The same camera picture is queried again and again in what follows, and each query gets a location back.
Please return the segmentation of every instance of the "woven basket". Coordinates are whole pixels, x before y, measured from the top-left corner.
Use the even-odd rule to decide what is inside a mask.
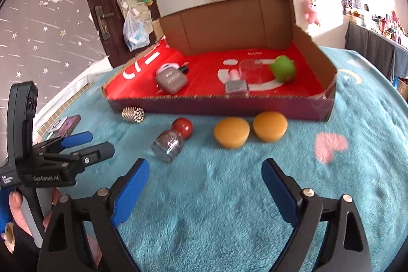
[[[398,79],[397,90],[405,100],[408,99],[408,85],[400,79]]]

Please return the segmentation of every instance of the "pink plush toy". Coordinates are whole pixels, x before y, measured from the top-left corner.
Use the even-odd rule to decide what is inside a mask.
[[[312,0],[305,0],[304,1],[304,8],[305,8],[305,17],[308,24],[315,23],[316,25],[320,26],[320,20],[317,16],[316,4]]]

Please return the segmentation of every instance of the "white plastic bag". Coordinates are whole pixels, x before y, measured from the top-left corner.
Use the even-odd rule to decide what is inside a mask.
[[[149,35],[144,29],[142,22],[136,19],[131,11],[128,11],[125,23],[123,24],[123,37],[129,51],[148,46],[150,43]]]

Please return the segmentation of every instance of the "teal blanket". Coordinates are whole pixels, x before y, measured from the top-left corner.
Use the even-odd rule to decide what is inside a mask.
[[[408,234],[408,107],[357,53],[322,50],[339,70],[327,123],[289,121],[287,133],[274,144],[251,134],[242,148],[225,150],[212,134],[221,118],[187,116],[195,133],[171,164],[155,158],[150,144],[177,116],[148,114],[142,124],[124,122],[101,95],[111,75],[106,74],[63,116],[80,114],[74,133],[91,131],[92,144],[110,141],[115,156],[87,168],[75,187],[63,191],[90,196],[145,158],[150,179],[130,219],[119,226],[143,272],[265,272],[292,231],[261,178],[263,160],[272,157],[301,187],[322,197],[348,193],[354,198],[374,271],[383,272]],[[302,271],[313,266],[324,235],[321,224]]]

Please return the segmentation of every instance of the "star wallpaper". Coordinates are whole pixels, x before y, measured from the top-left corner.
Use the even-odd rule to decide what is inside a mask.
[[[0,159],[10,87],[33,81],[37,112],[106,54],[86,0],[6,0],[0,8]]]

